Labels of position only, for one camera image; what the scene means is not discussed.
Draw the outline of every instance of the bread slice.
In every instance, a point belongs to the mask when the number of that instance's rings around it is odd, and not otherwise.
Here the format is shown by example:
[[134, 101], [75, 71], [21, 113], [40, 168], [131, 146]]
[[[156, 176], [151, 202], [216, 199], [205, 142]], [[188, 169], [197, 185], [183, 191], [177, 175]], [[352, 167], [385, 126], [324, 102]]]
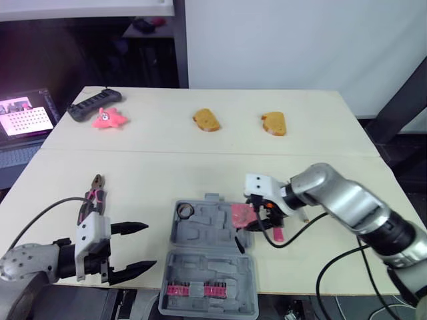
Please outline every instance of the bread slice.
[[263, 120], [262, 127], [271, 135], [285, 135], [286, 133], [286, 125], [285, 125], [285, 117], [283, 113], [269, 112], [263, 114], [261, 117]]
[[203, 131], [217, 131], [220, 129], [220, 123], [209, 109], [200, 109], [193, 116], [193, 120]]

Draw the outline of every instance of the monitor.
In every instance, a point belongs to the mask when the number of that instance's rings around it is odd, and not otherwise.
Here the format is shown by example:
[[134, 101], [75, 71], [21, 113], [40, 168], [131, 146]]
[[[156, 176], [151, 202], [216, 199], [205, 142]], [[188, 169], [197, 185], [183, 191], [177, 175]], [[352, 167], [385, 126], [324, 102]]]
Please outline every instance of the monitor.
[[46, 89], [0, 97], [0, 145], [42, 139], [58, 120]]

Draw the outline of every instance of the laptop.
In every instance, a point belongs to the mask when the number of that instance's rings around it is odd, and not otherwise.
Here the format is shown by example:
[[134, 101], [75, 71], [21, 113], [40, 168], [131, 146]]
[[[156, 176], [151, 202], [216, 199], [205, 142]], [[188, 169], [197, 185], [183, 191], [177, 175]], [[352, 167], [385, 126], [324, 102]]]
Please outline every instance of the laptop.
[[14, 184], [59, 119], [47, 89], [0, 96], [0, 189]]

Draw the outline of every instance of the table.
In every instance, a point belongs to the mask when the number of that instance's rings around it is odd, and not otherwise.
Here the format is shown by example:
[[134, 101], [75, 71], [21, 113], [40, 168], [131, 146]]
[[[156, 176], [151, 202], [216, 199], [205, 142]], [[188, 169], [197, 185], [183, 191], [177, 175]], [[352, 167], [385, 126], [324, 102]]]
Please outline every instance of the table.
[[[220, 193], [227, 201], [243, 201], [247, 172], [272, 175], [285, 181], [317, 162], [331, 164], [345, 177], [367, 186], [403, 217], [422, 225], [391, 170], [379, 157], [44, 148], [34, 156], [0, 205], [0, 217], [3, 226], [7, 226], [1, 230], [0, 251], [7, 249], [34, 215], [58, 199], [83, 195], [94, 175], [102, 173], [107, 191], [105, 214], [111, 217], [111, 222], [141, 221], [149, 225], [148, 229], [133, 235], [112, 237], [111, 265], [123, 269], [136, 261], [157, 259], [149, 271], [118, 287], [159, 288], [165, 256], [171, 249], [171, 220], [178, 199], [203, 199], [204, 193], [210, 192]], [[62, 237], [74, 239], [79, 206], [80, 203], [73, 202], [54, 208], [28, 230], [21, 243], [50, 243]], [[319, 207], [307, 209], [310, 218], [321, 212]], [[285, 222], [287, 239], [303, 225], [299, 219], [289, 218]], [[260, 293], [313, 294], [320, 269], [331, 258], [357, 246], [355, 237], [331, 217], [319, 220], [286, 249], [270, 247], [262, 235], [254, 237], [255, 245], [248, 253], [255, 260]], [[380, 260], [371, 252], [368, 258], [379, 290], [383, 294], [397, 293]], [[85, 282], [77, 283], [73, 277], [61, 283], [99, 286], [100, 280], [98, 276], [89, 276]], [[331, 267], [325, 274], [321, 291], [334, 295], [373, 294], [360, 254]]]
[[[76, 102], [99, 93], [85, 87]], [[114, 106], [130, 122], [119, 130], [98, 130], [95, 119], [76, 123], [68, 114], [44, 149], [149, 151], [258, 155], [347, 155], [379, 157], [363, 128], [336, 91], [188, 90], [112, 88], [124, 99]], [[210, 108], [222, 128], [200, 131], [194, 113]], [[287, 134], [274, 137], [261, 115], [282, 111]]]

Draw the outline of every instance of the gray tool case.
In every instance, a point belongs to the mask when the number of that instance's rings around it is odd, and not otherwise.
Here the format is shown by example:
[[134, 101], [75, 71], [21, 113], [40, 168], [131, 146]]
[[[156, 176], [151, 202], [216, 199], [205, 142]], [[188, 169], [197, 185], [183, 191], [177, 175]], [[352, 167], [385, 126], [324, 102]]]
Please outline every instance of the gray tool case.
[[[232, 224], [232, 203], [220, 201], [216, 193], [205, 201], [178, 201], [173, 213], [171, 242], [177, 247], [166, 257], [165, 274], [159, 298], [163, 315], [209, 319], [258, 318], [258, 296], [252, 258], [241, 254], [252, 244], [250, 233]], [[168, 285], [184, 284], [186, 296], [167, 295]], [[226, 298], [205, 296], [205, 285], [226, 287]]]

